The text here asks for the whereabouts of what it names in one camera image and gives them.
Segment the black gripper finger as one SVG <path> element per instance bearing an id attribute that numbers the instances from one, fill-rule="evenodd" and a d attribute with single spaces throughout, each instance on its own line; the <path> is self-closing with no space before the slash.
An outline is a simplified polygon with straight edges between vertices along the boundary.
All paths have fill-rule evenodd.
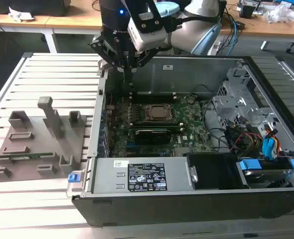
<path id="1" fill-rule="evenodd" d="M 122 72 L 124 82 L 127 84 L 129 83 L 129 66 L 119 36 L 112 36 L 109 40 L 104 36 L 98 36 L 96 39 L 92 40 L 89 46 L 100 55 L 110 67 Z"/>
<path id="2" fill-rule="evenodd" d="M 144 66 L 149 62 L 157 53 L 159 47 L 153 48 L 144 52 L 138 52 L 134 48 L 128 54 L 128 84 L 133 85 L 133 73 L 137 68 Z"/>

